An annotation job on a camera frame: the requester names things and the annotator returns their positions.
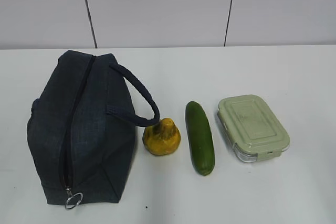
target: white wall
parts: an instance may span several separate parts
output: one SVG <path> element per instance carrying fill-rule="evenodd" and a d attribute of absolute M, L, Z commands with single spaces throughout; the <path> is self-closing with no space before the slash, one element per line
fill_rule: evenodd
<path fill-rule="evenodd" d="M 222 46 L 230 0 L 88 0 L 98 47 Z"/>
<path fill-rule="evenodd" d="M 224 44 L 230 0 L 88 0 L 98 47 Z M 227 46 L 336 43 L 335 0 L 233 0 Z M 94 47 L 85 0 L 0 0 L 0 49 Z"/>
<path fill-rule="evenodd" d="M 93 47 L 84 0 L 0 0 L 0 49 Z"/>
<path fill-rule="evenodd" d="M 233 0 L 226 45 L 336 43 L 336 0 Z"/>

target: lunch bag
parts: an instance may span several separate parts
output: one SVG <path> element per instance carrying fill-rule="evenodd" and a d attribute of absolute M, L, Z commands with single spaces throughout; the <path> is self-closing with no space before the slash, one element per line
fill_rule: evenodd
<path fill-rule="evenodd" d="M 154 111 L 134 113 L 126 78 Z M 47 203 L 119 202 L 129 173 L 135 126 L 159 122 L 148 90 L 112 54 L 67 51 L 32 105 L 27 140 Z"/>

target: food container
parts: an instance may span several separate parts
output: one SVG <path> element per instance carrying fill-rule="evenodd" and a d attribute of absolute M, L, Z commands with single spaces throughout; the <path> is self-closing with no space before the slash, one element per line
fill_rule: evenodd
<path fill-rule="evenodd" d="M 256 95 L 225 98 L 218 117 L 237 157 L 246 163 L 278 157 L 289 136 L 266 102 Z"/>

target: yellow squash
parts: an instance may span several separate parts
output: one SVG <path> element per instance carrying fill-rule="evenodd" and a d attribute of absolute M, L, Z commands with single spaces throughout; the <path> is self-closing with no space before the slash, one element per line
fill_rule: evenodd
<path fill-rule="evenodd" d="M 161 156 L 175 152 L 181 135 L 173 120 L 164 118 L 157 125 L 145 128 L 142 141 L 150 153 Z"/>

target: green cucumber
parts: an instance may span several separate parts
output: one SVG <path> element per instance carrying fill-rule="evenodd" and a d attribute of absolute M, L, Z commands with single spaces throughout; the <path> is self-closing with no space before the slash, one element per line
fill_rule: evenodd
<path fill-rule="evenodd" d="M 208 175 L 215 166 L 215 152 L 209 121 L 201 105 L 189 102 L 185 121 L 194 168 L 199 174 Z"/>

